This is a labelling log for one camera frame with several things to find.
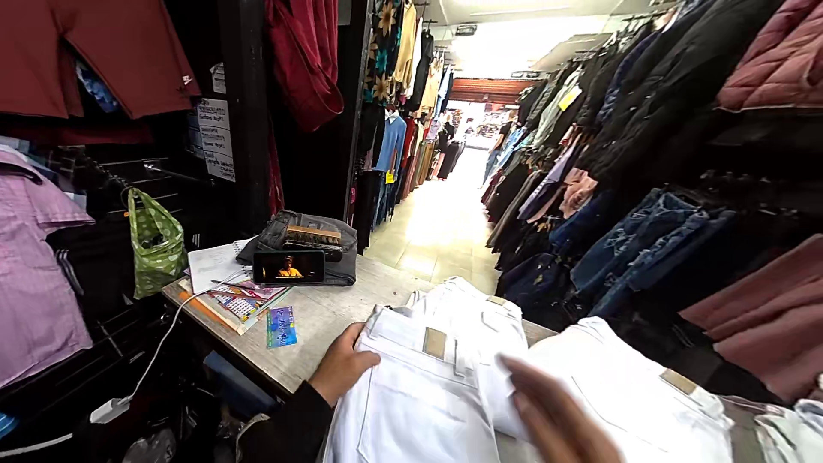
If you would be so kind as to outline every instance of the yellow tag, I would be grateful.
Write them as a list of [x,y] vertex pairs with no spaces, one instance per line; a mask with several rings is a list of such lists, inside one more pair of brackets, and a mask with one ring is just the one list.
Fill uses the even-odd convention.
[[446,355],[446,333],[426,327],[423,352],[443,360]]
[[665,372],[660,373],[660,377],[667,383],[675,386],[683,394],[689,395],[697,389],[697,385],[691,380],[674,370],[666,369]]
[[560,107],[560,110],[565,111],[566,108],[568,108],[569,106],[571,106],[572,103],[574,103],[574,100],[577,100],[577,96],[580,95],[580,93],[582,92],[583,90],[581,90],[580,87],[577,87],[575,85],[574,88],[569,90],[569,93],[565,94],[565,96],[560,100],[560,103],[557,103],[557,105]]
[[499,296],[489,296],[486,300],[488,302],[494,302],[498,306],[502,306],[503,304],[505,304],[507,302],[503,297],[499,297]]

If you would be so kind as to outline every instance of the white jeans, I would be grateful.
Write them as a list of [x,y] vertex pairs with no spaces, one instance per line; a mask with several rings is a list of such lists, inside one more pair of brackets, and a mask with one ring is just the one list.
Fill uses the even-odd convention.
[[732,463],[719,399],[661,378],[662,365],[623,342],[598,317],[534,344],[527,360],[559,380],[627,463]]
[[452,277],[418,297],[409,308],[416,320],[443,326],[476,347],[477,378],[495,429],[528,440],[511,402],[514,388],[508,371],[496,361],[500,353],[520,358],[528,350],[520,307]]
[[434,357],[425,337],[418,320],[375,307],[355,350],[379,353],[380,364],[337,404],[323,461],[500,463],[475,354],[447,333]]

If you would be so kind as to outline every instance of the white cable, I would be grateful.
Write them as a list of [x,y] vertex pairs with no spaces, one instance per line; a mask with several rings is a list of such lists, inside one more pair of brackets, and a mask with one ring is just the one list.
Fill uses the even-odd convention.
[[137,390],[140,389],[140,385],[143,383],[143,380],[146,379],[146,375],[149,373],[149,370],[151,370],[151,365],[153,365],[154,361],[157,359],[157,354],[160,353],[160,348],[163,347],[163,343],[165,342],[165,339],[169,337],[169,334],[171,334],[171,330],[174,328],[174,325],[177,323],[177,317],[180,315],[180,311],[183,310],[183,307],[186,304],[188,304],[195,297],[200,296],[201,294],[205,294],[206,292],[209,292],[214,288],[217,288],[218,286],[222,285],[223,283],[226,283],[227,281],[231,280],[232,278],[236,277],[237,275],[241,274],[242,272],[244,272],[244,271],[242,269],[240,269],[240,270],[234,272],[233,274],[229,275],[228,277],[224,278],[223,281],[221,281],[219,283],[216,283],[214,286],[212,286],[208,289],[205,289],[201,292],[194,293],[189,299],[186,299],[185,301],[183,301],[182,304],[180,304],[179,307],[177,307],[177,311],[174,313],[174,319],[171,321],[171,326],[169,327],[169,330],[166,331],[165,334],[163,334],[163,338],[160,339],[160,343],[157,344],[157,350],[155,350],[155,354],[151,357],[151,361],[149,361],[149,366],[146,367],[146,370],[143,372],[143,376],[140,376],[140,381],[137,382],[137,386],[134,386],[134,392],[130,396],[126,397],[123,400],[131,400],[132,398],[134,398],[134,395],[137,393]]
[[21,453],[28,453],[30,451],[40,450],[41,448],[51,447],[52,445],[59,444],[60,442],[67,441],[71,438],[72,438],[72,434],[69,433],[69,434],[66,434],[63,437],[58,437],[56,439],[52,439],[52,440],[47,441],[47,442],[41,442],[41,443],[35,444],[33,446],[20,447],[20,448],[16,448],[16,449],[13,449],[13,450],[0,451],[0,458],[5,458],[7,456],[20,455]]
[[[228,277],[224,278],[223,281],[215,284],[214,286],[212,286],[212,287],[210,287],[210,288],[208,288],[204,291],[197,292],[197,293],[193,294],[189,299],[186,299],[185,301],[183,301],[182,304],[180,304],[179,307],[177,307],[177,311],[174,313],[174,319],[171,321],[171,326],[165,332],[165,334],[163,334],[163,337],[160,339],[160,343],[157,344],[157,350],[155,350],[154,356],[151,357],[151,361],[149,361],[148,367],[146,367],[146,370],[143,372],[142,376],[140,376],[140,381],[138,381],[137,386],[134,387],[134,392],[132,392],[132,394],[130,396],[126,397],[125,399],[120,400],[121,404],[123,402],[129,402],[134,397],[134,395],[137,393],[137,390],[140,389],[140,385],[143,383],[143,380],[146,379],[146,375],[148,375],[149,370],[151,370],[151,366],[154,365],[154,361],[157,359],[157,354],[160,353],[160,348],[163,347],[163,343],[165,342],[165,339],[169,337],[169,334],[171,334],[171,330],[174,328],[174,325],[177,323],[177,317],[180,315],[180,311],[183,310],[183,307],[185,307],[186,304],[191,302],[192,299],[194,299],[195,297],[200,296],[202,294],[205,294],[206,292],[209,292],[214,288],[217,288],[218,286],[222,285],[223,283],[228,282],[229,280],[231,280],[232,278],[234,278],[237,275],[241,274],[242,272],[244,272],[244,270],[242,270],[242,269],[238,270],[238,271],[234,272],[233,274],[229,275]],[[5,458],[7,456],[20,455],[21,453],[28,453],[30,451],[40,450],[41,448],[51,447],[52,445],[59,444],[60,442],[65,442],[65,441],[67,441],[68,439],[71,439],[71,438],[72,438],[72,434],[69,433],[69,434],[66,434],[65,436],[58,437],[56,439],[52,439],[52,440],[47,441],[47,442],[41,442],[41,443],[35,444],[33,446],[20,447],[20,448],[16,448],[16,449],[12,449],[12,450],[0,451],[0,458]]]

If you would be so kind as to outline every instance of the leather patch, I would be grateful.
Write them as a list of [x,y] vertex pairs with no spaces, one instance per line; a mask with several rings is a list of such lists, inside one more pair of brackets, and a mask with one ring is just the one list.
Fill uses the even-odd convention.
[[489,296],[486,300],[487,300],[488,302],[494,302],[494,303],[495,303],[495,304],[497,304],[498,306],[502,306],[502,305],[504,305],[506,302],[508,302],[508,301],[506,301],[503,297],[499,297],[499,296]]
[[443,360],[446,356],[446,333],[427,327],[423,338],[423,352]]
[[682,374],[675,372],[674,370],[666,369],[665,372],[660,373],[660,377],[667,383],[675,386],[680,392],[686,395],[690,395],[692,392],[697,389],[697,385],[692,382],[689,378],[683,376]]

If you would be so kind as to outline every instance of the plastic bag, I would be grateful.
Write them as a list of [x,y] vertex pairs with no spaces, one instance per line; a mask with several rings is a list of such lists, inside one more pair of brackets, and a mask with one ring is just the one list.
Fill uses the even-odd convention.
[[[140,199],[141,208],[134,200]],[[134,250],[134,297],[159,292],[180,276],[188,259],[183,248],[183,226],[169,211],[139,189],[128,191],[128,222]]]
[[139,439],[126,451],[123,463],[168,463],[177,452],[174,434],[168,428],[148,439]]

